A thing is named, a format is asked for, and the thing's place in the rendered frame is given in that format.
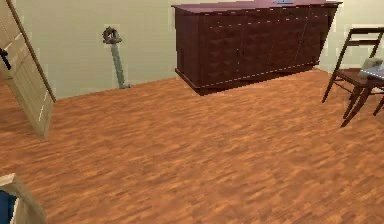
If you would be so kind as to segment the pale wooden shelf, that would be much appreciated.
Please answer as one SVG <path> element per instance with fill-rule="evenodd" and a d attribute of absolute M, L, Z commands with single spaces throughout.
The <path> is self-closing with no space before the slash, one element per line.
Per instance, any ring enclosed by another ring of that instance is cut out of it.
<path fill-rule="evenodd" d="M 10 224 L 47 224 L 44 209 L 15 173 L 0 176 L 0 190 L 16 197 Z"/>

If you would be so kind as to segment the grey lumpy object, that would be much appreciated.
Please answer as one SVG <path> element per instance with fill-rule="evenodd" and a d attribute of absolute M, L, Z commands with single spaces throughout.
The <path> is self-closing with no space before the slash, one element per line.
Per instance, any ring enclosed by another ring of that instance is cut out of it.
<path fill-rule="evenodd" d="M 376 75 L 384 72 L 384 60 L 380 58 L 367 58 L 363 63 L 359 76 L 367 78 L 369 75 Z"/>

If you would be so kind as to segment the pale wooden room door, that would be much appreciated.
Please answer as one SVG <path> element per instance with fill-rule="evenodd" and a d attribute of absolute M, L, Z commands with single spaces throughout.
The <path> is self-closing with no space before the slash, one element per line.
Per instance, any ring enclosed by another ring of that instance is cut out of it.
<path fill-rule="evenodd" d="M 33 50 L 14 6 L 15 0 L 0 0 L 0 48 L 8 52 L 11 70 L 0 58 L 4 79 L 40 139 L 48 135 L 56 98 Z"/>

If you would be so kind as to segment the dark brown wooden chair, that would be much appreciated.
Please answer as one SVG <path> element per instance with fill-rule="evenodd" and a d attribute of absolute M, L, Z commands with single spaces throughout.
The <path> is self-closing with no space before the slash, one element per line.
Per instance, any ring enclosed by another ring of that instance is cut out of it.
<path fill-rule="evenodd" d="M 378 37 L 374 40 L 371 39 L 361 39 L 353 40 L 353 34 L 370 34 L 377 33 Z M 333 85 L 337 85 L 340 88 L 350 93 L 350 103 L 344 112 L 343 118 L 347 119 L 351 113 L 352 108 L 354 107 L 357 99 L 363 95 L 363 90 L 368 86 L 368 80 L 366 77 L 360 74 L 360 68 L 340 68 L 343 57 L 348 47 L 360 46 L 360 45 L 372 45 L 373 50 L 369 57 L 369 62 L 375 62 L 375 55 L 382 37 L 384 36 L 384 27 L 377 28 L 352 28 L 344 42 L 341 53 L 339 55 L 336 67 L 332 73 L 332 76 L 329 80 L 328 86 L 324 93 L 322 102 L 325 102 L 328 98 L 329 92 L 332 89 Z"/>

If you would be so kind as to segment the dark brown wooden sideboard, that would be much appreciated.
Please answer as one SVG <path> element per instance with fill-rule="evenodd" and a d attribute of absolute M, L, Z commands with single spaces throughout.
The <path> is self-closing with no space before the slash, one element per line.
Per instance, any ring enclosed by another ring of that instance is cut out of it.
<path fill-rule="evenodd" d="M 273 1 L 175 5 L 175 72 L 205 95 L 318 65 L 341 3 Z"/>

